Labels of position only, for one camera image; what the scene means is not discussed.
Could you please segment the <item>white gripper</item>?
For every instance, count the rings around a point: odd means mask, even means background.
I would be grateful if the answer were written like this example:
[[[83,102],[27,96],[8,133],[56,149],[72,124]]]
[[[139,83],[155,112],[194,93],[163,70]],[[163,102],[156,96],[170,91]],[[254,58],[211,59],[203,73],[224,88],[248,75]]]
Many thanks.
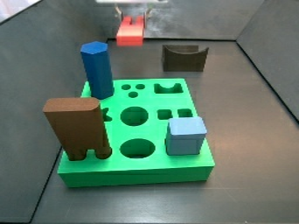
[[[154,4],[166,4],[168,0],[95,0],[99,4],[115,4],[116,14],[120,20],[123,20],[123,11],[120,10],[118,4],[147,4],[144,11],[144,20],[151,17],[151,11],[154,9]]]

